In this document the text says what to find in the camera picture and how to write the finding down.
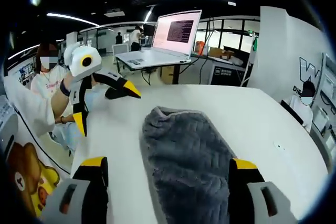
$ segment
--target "laptop screen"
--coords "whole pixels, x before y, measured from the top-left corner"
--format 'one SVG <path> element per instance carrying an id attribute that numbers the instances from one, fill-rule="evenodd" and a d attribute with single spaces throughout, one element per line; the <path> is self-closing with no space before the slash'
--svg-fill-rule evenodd
<path id="1" fill-rule="evenodd" d="M 158 18 L 153 47 L 190 55 L 201 10 L 176 13 Z"/>

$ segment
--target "cardboard box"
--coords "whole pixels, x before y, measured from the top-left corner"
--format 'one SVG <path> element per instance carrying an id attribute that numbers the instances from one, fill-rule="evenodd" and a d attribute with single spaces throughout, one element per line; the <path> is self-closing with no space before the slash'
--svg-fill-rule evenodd
<path id="1" fill-rule="evenodd" d="M 222 51 L 223 50 L 220 48 L 210 47 L 208 55 L 211 57 L 220 58 L 222 56 Z"/>
<path id="2" fill-rule="evenodd" d="M 234 54 L 235 54 L 235 52 L 228 51 L 228 50 L 223 50 L 221 58 L 224 59 L 224 60 L 229 60 L 231 58 L 231 56 L 233 56 Z"/>
<path id="3" fill-rule="evenodd" d="M 173 74 L 174 74 L 174 66 L 162 67 L 161 68 L 161 80 L 165 84 L 173 83 Z"/>

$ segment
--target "monitor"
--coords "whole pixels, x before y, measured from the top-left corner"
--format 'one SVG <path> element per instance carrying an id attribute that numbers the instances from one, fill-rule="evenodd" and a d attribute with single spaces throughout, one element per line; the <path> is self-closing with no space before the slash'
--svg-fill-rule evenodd
<path id="1" fill-rule="evenodd" d="M 143 35 L 144 36 L 154 36 L 155 25 L 143 24 Z"/>
<path id="2" fill-rule="evenodd" d="M 190 56 L 201 12 L 194 10 L 159 17 L 152 47 Z"/>
<path id="3" fill-rule="evenodd" d="M 140 44 L 141 45 L 145 45 L 146 44 L 146 39 L 145 38 L 141 38 L 140 39 Z"/>

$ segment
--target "woman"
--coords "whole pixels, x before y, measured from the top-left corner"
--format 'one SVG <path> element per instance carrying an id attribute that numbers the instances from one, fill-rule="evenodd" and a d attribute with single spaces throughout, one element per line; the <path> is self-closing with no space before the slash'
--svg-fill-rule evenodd
<path id="1" fill-rule="evenodd" d="M 57 61 L 58 51 L 56 44 L 42 43 L 37 50 L 35 63 L 37 74 L 32 80 L 30 89 L 43 98 L 51 98 L 59 88 L 62 79 L 67 75 L 68 71 L 57 65 Z M 93 78 L 91 84 L 92 89 L 88 90 L 85 94 L 88 110 L 92 108 L 94 97 L 107 88 L 107 86 L 100 83 L 97 85 L 98 83 Z M 55 119 L 55 128 L 51 136 L 64 148 L 67 147 L 71 152 L 74 152 L 82 135 L 75 124 L 72 112 L 72 106 L 69 102 L 62 116 Z"/>
<path id="2" fill-rule="evenodd" d="M 62 79 L 68 72 L 65 68 L 57 65 L 57 61 L 58 51 L 56 43 L 41 43 L 36 54 L 36 75 L 32 80 L 30 89 L 45 99 L 51 98 L 55 94 L 56 90 L 60 87 Z M 63 114 L 55 118 L 55 128 L 51 136 L 56 142 L 64 148 L 70 148 L 71 151 L 76 149 L 76 143 L 67 137 L 67 130 L 68 128 L 75 128 L 74 126 L 76 125 L 69 102 Z"/>
<path id="3" fill-rule="evenodd" d="M 43 98 L 50 98 L 54 95 L 68 72 L 65 68 L 57 65 L 57 61 L 58 51 L 56 44 L 41 43 L 37 50 L 35 61 L 36 75 L 30 85 L 32 92 L 39 94 Z M 74 122 L 71 111 L 72 108 L 69 104 L 62 116 L 55 119 L 55 123 Z"/>

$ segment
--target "window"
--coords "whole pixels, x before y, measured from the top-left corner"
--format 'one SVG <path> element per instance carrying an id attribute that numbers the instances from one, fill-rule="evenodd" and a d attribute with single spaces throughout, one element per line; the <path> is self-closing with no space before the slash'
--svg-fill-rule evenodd
<path id="1" fill-rule="evenodd" d="M 245 26 L 244 26 L 245 31 L 255 31 L 256 33 L 260 32 L 260 22 L 258 21 L 252 21 L 252 20 L 246 20 L 245 21 Z"/>
<path id="2" fill-rule="evenodd" d="M 130 34 L 124 34 L 123 43 L 127 43 L 129 41 L 130 41 Z"/>
<path id="3" fill-rule="evenodd" d="M 243 21 L 234 20 L 234 19 L 225 19 L 223 29 L 234 29 L 234 30 L 241 30 L 243 26 Z"/>
<path id="4" fill-rule="evenodd" d="M 209 47 L 216 47 L 218 48 L 218 45 L 219 45 L 219 38 L 221 36 L 221 33 L 218 32 L 218 31 L 215 31 L 211 37 L 209 38 L 209 41 L 207 42 L 207 45 Z"/>
<path id="5" fill-rule="evenodd" d="M 87 39 L 86 39 L 86 33 L 79 34 L 77 37 L 77 40 L 79 41 L 80 45 L 83 46 L 87 44 Z"/>
<path id="6" fill-rule="evenodd" d="M 243 40 L 241 41 L 242 43 L 242 47 L 241 47 L 241 51 L 244 51 L 244 52 L 248 52 L 250 53 L 251 52 L 251 46 L 252 46 L 252 43 L 253 43 L 253 37 L 252 36 L 243 36 Z"/>
<path id="7" fill-rule="evenodd" d="M 209 21 L 209 30 L 213 29 L 215 26 L 215 29 L 221 29 L 222 28 L 222 20 L 210 20 Z"/>
<path id="8" fill-rule="evenodd" d="M 206 22 L 199 22 L 197 30 L 206 29 Z"/>
<path id="9" fill-rule="evenodd" d="M 88 31 L 88 43 L 89 47 L 97 47 L 97 39 L 96 39 L 97 30 Z"/>
<path id="10" fill-rule="evenodd" d="M 205 31 L 197 31 L 195 41 L 205 41 Z"/>
<path id="11" fill-rule="evenodd" d="M 232 47 L 232 48 L 239 48 L 239 42 L 240 42 L 240 34 L 233 34 L 233 33 L 222 33 L 222 40 L 221 40 L 221 46 L 220 48 L 223 49 L 224 46 L 226 47 Z"/>

